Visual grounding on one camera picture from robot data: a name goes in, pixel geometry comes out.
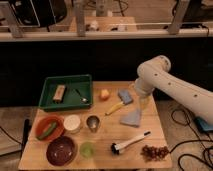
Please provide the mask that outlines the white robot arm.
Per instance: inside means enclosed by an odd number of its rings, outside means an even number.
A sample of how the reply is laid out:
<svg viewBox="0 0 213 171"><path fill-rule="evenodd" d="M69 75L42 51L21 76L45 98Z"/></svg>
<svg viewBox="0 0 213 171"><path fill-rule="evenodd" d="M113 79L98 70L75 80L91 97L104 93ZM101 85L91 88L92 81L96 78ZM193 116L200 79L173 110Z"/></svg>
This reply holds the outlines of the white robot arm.
<svg viewBox="0 0 213 171"><path fill-rule="evenodd" d="M172 76L170 69L171 62L164 55L141 63L134 83L137 95L145 99L157 88L213 125L213 92Z"/></svg>

